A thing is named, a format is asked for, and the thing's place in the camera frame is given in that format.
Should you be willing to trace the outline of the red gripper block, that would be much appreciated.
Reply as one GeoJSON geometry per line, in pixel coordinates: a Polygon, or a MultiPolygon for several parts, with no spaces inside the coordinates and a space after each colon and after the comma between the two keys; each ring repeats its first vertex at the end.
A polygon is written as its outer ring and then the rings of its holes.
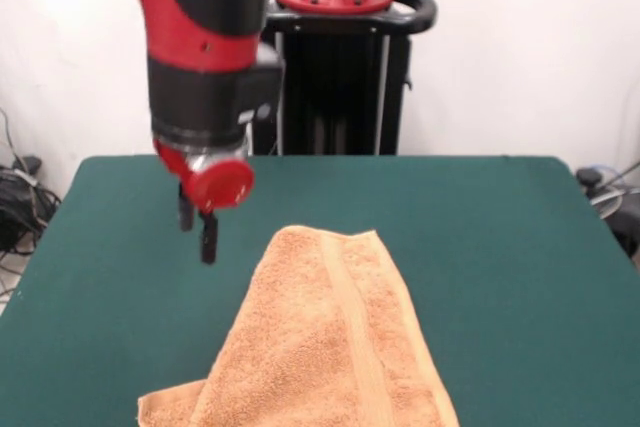
{"type": "Polygon", "coordinates": [[[217,257],[218,219],[212,212],[238,206],[246,200],[254,186],[255,174],[247,159],[247,142],[236,150],[206,153],[180,152],[159,140],[154,141],[154,148],[168,171],[180,181],[180,229],[190,231],[193,228],[193,205],[197,207],[203,222],[201,261],[214,264],[217,257]]]}

